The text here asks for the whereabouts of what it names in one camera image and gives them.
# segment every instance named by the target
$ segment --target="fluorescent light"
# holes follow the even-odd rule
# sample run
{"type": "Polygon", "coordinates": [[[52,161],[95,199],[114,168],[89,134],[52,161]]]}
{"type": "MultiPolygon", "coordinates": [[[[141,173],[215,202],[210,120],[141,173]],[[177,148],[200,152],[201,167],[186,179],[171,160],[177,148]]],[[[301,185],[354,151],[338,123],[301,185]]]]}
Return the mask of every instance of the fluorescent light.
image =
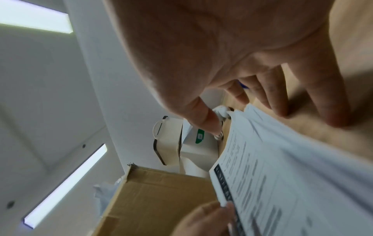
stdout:
{"type": "Polygon", "coordinates": [[[68,14],[19,0],[0,0],[0,24],[73,32],[68,14]]]}
{"type": "Polygon", "coordinates": [[[92,156],[90,156],[77,170],[75,170],[64,182],[62,182],[51,194],[49,194],[35,209],[24,219],[23,223],[31,228],[37,225],[47,214],[63,199],[63,197],[79,182],[81,178],[96,164],[107,152],[103,144],[92,156]]]}

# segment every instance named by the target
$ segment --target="wooden desk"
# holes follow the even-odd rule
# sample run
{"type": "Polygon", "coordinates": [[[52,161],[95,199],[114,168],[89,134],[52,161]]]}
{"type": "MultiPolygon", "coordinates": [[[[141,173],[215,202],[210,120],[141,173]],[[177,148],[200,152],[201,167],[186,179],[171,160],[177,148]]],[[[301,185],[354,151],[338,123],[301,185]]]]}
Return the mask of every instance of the wooden desk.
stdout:
{"type": "MultiPolygon", "coordinates": [[[[373,161],[372,12],[372,0],[337,0],[330,15],[331,41],[353,109],[349,127],[338,129],[326,125],[287,65],[282,67],[290,101],[288,119],[276,116],[258,100],[251,99],[252,104],[301,134],[373,161]]],[[[228,94],[222,104],[240,110],[244,108],[228,94]]],[[[219,153],[224,149],[229,127],[230,121],[227,121],[223,126],[225,140],[219,145],[219,153]]]]}

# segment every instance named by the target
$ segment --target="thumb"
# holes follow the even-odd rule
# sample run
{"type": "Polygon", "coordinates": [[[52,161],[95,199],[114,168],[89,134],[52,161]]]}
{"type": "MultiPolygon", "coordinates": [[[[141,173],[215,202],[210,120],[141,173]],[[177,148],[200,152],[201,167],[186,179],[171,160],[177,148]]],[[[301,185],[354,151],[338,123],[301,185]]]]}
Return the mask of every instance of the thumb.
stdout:
{"type": "Polygon", "coordinates": [[[219,135],[221,132],[221,123],[218,116],[202,101],[200,97],[197,97],[185,106],[178,115],[187,119],[193,126],[214,135],[219,135]]]}
{"type": "Polygon", "coordinates": [[[235,208],[233,203],[228,202],[226,207],[221,207],[208,215],[198,224],[206,236],[221,235],[227,230],[229,223],[233,222],[235,217],[235,208]]]}

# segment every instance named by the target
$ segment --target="stack of papers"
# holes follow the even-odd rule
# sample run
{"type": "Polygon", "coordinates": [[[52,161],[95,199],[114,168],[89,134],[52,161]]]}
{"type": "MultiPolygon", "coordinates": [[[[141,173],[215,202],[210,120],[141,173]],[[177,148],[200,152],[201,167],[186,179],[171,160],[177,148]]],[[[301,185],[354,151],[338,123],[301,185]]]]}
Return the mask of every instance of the stack of papers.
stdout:
{"type": "Polygon", "coordinates": [[[373,165],[298,134],[252,105],[231,112],[224,152],[210,170],[232,234],[373,235],[373,165]]]}

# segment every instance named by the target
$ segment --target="green label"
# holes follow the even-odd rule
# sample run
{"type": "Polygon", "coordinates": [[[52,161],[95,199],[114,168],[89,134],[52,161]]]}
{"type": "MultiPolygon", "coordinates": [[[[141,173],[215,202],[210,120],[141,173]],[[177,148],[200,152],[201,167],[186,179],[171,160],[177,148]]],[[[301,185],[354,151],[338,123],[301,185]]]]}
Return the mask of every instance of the green label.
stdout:
{"type": "Polygon", "coordinates": [[[201,129],[198,129],[198,132],[197,132],[197,138],[195,139],[195,143],[200,143],[200,142],[202,142],[203,137],[205,137],[205,131],[204,131],[204,130],[201,130],[201,129]]]}

